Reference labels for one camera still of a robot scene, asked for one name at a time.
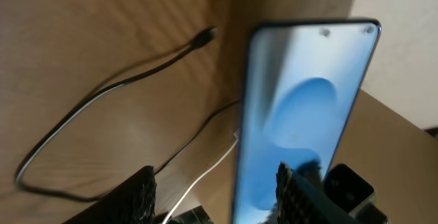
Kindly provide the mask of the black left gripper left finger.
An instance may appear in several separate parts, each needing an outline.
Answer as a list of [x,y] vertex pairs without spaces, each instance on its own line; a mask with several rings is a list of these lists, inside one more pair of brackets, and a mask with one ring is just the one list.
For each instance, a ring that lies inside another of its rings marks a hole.
[[145,166],[64,224],[151,224],[156,188],[153,167]]

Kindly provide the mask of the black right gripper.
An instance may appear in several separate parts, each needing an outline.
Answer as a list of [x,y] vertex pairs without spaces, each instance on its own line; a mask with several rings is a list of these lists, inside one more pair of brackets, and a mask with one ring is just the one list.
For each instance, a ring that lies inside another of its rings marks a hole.
[[333,167],[324,180],[326,196],[362,224],[389,224],[375,205],[374,187],[345,164]]

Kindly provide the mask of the blue Galaxy smartphone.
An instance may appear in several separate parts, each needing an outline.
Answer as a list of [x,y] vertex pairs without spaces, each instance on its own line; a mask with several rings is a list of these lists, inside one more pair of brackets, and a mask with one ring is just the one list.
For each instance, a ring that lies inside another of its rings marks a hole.
[[326,175],[381,35],[374,18],[264,21],[246,48],[231,222],[261,223],[276,172],[308,162]]

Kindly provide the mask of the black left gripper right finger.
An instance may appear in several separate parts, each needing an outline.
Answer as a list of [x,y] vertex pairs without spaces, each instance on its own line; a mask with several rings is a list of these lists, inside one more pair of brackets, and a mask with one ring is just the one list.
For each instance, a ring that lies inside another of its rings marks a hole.
[[296,170],[284,161],[280,163],[275,212],[278,224],[359,224],[325,195],[316,161],[304,163]]

